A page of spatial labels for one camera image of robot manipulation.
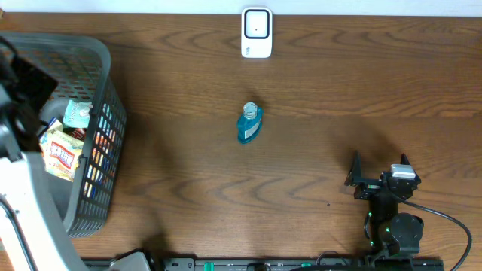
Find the blue mouthwash bottle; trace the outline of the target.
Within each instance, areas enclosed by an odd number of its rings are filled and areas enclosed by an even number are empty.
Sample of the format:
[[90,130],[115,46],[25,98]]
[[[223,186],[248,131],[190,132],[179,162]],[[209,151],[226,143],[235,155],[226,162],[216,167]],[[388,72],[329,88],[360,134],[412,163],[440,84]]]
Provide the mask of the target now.
[[243,113],[237,121],[238,141],[247,144],[253,140],[262,127],[262,117],[264,111],[253,102],[247,102],[243,106]]

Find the red orange chocolate bar wrapper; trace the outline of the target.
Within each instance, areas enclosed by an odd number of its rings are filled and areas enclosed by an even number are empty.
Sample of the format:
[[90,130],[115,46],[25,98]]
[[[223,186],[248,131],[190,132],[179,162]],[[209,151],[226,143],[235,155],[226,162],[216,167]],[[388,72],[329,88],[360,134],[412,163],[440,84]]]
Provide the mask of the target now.
[[81,141],[84,141],[87,135],[86,128],[65,128],[63,132],[68,136],[71,136]]

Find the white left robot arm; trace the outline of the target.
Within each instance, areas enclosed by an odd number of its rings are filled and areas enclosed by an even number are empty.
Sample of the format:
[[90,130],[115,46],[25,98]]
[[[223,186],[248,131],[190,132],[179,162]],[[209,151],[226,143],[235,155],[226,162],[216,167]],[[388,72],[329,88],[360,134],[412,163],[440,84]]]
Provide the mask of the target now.
[[11,52],[1,58],[1,241],[16,270],[84,270],[49,191],[39,111],[56,81]]

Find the mint green wipes pack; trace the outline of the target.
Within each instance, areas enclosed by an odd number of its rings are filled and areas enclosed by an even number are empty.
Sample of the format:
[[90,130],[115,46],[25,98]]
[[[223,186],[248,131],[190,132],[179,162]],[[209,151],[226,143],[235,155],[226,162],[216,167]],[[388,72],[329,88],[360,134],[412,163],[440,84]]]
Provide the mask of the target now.
[[90,122],[91,102],[70,100],[63,115],[63,124],[70,128],[87,128]]

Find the yellow snack chips bag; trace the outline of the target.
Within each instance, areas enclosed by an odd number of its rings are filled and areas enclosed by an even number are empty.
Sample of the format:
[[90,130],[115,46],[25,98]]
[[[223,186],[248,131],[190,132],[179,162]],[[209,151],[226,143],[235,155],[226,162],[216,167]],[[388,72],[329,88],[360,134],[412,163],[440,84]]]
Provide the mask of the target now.
[[39,144],[46,172],[73,182],[84,142],[63,132],[62,123],[53,117],[48,122],[47,130],[40,136]]

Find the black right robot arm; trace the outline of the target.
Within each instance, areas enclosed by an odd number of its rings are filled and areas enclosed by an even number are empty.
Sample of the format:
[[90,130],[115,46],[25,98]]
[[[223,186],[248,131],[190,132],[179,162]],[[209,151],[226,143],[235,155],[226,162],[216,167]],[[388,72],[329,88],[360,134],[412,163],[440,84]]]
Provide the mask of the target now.
[[368,178],[362,172],[361,156],[355,153],[345,185],[355,188],[355,199],[368,201],[365,235],[378,257],[409,257],[420,252],[423,237],[422,218],[402,213],[398,205],[410,199],[421,183],[405,154],[379,178]]

